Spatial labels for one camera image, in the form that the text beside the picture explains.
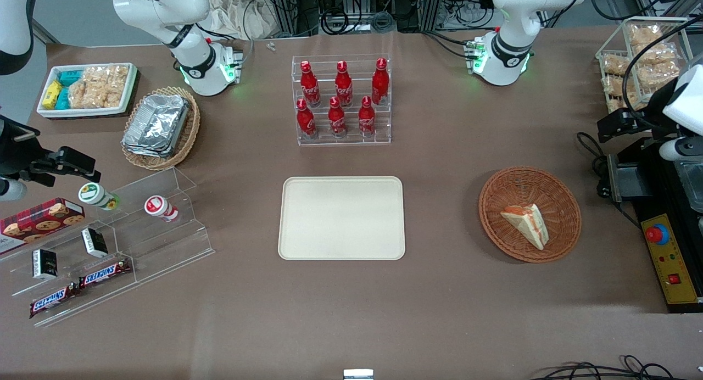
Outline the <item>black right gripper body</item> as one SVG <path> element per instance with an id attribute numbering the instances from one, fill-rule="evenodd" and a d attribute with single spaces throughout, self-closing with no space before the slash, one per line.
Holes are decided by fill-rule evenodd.
<path id="1" fill-rule="evenodd" d="M 32 163 L 42 157 L 42 146 L 32 127 L 1 116 L 1 175 L 19 179 Z"/>

